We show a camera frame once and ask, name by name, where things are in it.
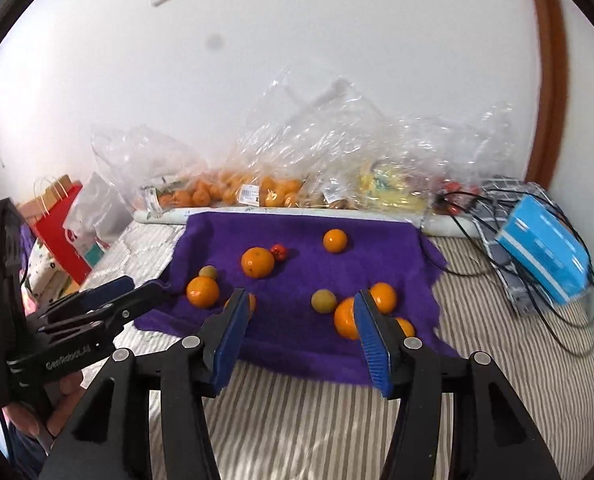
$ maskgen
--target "striped bedsheet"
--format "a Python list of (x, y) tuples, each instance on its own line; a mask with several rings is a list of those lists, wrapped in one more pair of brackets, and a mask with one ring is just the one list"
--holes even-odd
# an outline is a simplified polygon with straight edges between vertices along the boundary
[[(123, 274), (137, 285), (156, 277), (170, 260), (183, 227), (131, 224), (96, 266), (86, 287)], [(480, 269), (467, 240), (433, 238), (451, 268)], [(515, 316), (494, 274), (459, 278), (444, 274), (433, 290), (442, 306), (439, 335), (459, 354), (489, 352), (506, 373), (548, 444), (564, 480), (579, 480), (594, 463), (594, 353), (565, 354), (536, 317)], [(581, 322), (579, 304), (563, 311)], [(572, 329), (555, 323), (570, 346), (587, 345)], [(128, 326), (116, 346), (136, 354), (168, 348), (177, 338)], [(85, 370), (90, 383), (98, 363)], [(366, 386), (322, 383), (274, 374), (238, 362), (218, 399), (204, 401), (211, 441), (224, 480), (378, 479), (397, 416), (397, 401), (385, 401)], [(159, 393), (150, 403), (153, 478), (165, 479)], [(452, 404), (443, 396), (435, 478), (447, 478)]]

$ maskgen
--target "small red tomato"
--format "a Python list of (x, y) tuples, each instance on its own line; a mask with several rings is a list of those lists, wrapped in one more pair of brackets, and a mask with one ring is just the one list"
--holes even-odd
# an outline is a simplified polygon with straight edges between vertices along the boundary
[(459, 182), (452, 180), (452, 181), (444, 184), (443, 189), (445, 190), (446, 193), (454, 193), (456, 191), (461, 190), (461, 184)]
[(276, 262), (283, 262), (288, 258), (288, 249), (282, 244), (275, 244), (270, 248), (270, 253)]

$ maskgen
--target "purple towel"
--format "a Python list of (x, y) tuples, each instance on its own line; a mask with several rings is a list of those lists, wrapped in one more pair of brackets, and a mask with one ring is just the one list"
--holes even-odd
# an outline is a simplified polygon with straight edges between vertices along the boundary
[[(348, 235), (346, 250), (330, 254), (323, 247), (329, 229)], [(330, 289), (339, 301), (376, 282), (397, 290), (394, 316), (408, 319), (424, 344), (437, 351), (457, 353), (433, 332), (439, 305), (432, 284), (441, 271), (430, 264), (419, 246), (419, 232), (405, 222), (384, 222), (317, 216), (207, 212), (188, 219), (186, 232), (175, 247), (161, 278), (179, 297), (135, 320), (141, 330), (177, 336), (194, 333), (203, 320), (219, 312), (235, 287), (257, 297), (257, 311), (239, 354), (253, 364), (298, 377), (350, 384), (371, 384), (358, 340), (337, 334), (333, 315), (311, 307), (311, 295)], [(289, 259), (277, 263), (270, 276), (253, 280), (244, 275), (240, 259), (251, 247), (280, 243)], [(436, 262), (442, 254), (423, 237)], [(215, 308), (200, 310), (188, 303), (186, 284), (205, 265), (218, 269), (221, 298)]]

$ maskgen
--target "blue box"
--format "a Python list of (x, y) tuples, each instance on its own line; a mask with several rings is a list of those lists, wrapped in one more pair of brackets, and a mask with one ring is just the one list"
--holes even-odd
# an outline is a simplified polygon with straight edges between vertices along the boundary
[(588, 253), (545, 206), (525, 196), (515, 206), (496, 240), (551, 295), (566, 304), (588, 282)]

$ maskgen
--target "clear plastic bag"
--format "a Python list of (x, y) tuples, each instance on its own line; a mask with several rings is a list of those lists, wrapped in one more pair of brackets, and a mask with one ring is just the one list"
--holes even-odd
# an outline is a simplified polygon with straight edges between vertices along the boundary
[(160, 214), (213, 202), (205, 160), (177, 139), (146, 126), (128, 132), (96, 128), (91, 145), (101, 174), (134, 209)]
[[(485, 177), (506, 172), (514, 151), (510, 112), (509, 105), (497, 104), (466, 124), (440, 117), (395, 121), (378, 141), (375, 160), (362, 169), (358, 202), (381, 210), (421, 212), (441, 193), (478, 194)], [(462, 207), (470, 200), (459, 194), (450, 198)]]
[(90, 249), (95, 239), (105, 245), (114, 243), (132, 220), (117, 190), (93, 172), (72, 203), (63, 227)]
[(484, 176), (503, 173), (509, 111), (497, 105), (471, 124), (392, 121), (354, 84), (303, 62), (280, 73), (250, 113), (224, 185), (247, 205), (366, 208), (414, 221), (438, 193), (476, 192)]
[(352, 83), (321, 65), (283, 70), (250, 113), (226, 164), (244, 176), (237, 201), (354, 207), (353, 167), (384, 121)]

